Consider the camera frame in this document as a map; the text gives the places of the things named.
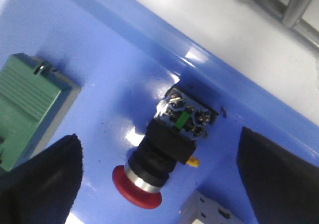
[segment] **blue panel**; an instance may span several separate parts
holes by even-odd
[[[0,65],[25,52],[49,60],[82,92],[50,143],[76,133],[84,147],[84,180],[72,213],[85,224],[173,224],[199,188],[247,224],[256,224],[236,166],[241,127],[249,126],[319,166],[319,128],[169,26],[134,0],[9,0],[0,17]],[[112,182],[144,133],[176,75],[221,115],[199,142],[199,168],[178,165],[163,203],[144,210]]]

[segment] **white electrical component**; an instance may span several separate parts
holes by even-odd
[[[228,209],[195,190],[180,208],[178,224],[243,224]]]

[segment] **silver metal ring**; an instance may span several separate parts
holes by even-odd
[[[143,191],[148,193],[159,193],[161,187],[153,186],[152,184],[149,184],[145,182],[142,178],[140,178],[138,175],[136,175],[133,170],[129,167],[128,164],[124,166],[125,173],[127,177],[135,184],[135,186],[141,188]]]

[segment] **red button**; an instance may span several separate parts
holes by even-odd
[[[154,209],[161,204],[161,194],[148,193],[135,186],[127,177],[123,165],[114,168],[112,177],[117,190],[134,205],[145,209]]]

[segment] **green electrical component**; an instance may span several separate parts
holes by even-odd
[[[183,111],[183,113],[180,115],[180,117],[176,121],[175,127],[178,128],[179,130],[181,130],[189,118],[190,118],[190,114]]]
[[[48,62],[10,56],[0,72],[0,174],[46,146],[79,91]]]

